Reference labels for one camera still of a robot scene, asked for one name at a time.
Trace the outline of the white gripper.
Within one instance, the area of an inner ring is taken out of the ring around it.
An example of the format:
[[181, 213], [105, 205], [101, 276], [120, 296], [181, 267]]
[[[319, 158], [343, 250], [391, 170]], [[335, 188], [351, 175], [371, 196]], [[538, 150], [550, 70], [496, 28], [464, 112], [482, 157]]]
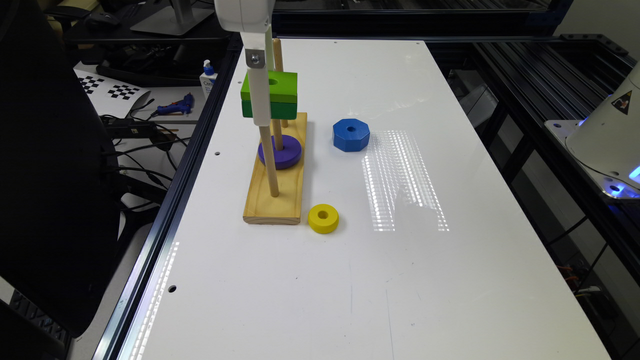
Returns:
[[271, 123], [268, 72], [273, 69], [273, 49], [267, 28], [274, 6], [275, 0], [214, 0], [221, 27], [240, 32], [248, 67], [252, 117], [259, 127]]

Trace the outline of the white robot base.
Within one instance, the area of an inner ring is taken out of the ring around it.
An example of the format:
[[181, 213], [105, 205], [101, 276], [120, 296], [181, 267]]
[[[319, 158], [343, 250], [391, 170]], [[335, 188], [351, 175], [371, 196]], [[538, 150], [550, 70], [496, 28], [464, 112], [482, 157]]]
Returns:
[[583, 120], [549, 120], [547, 130], [616, 200], [639, 198], [639, 68]]

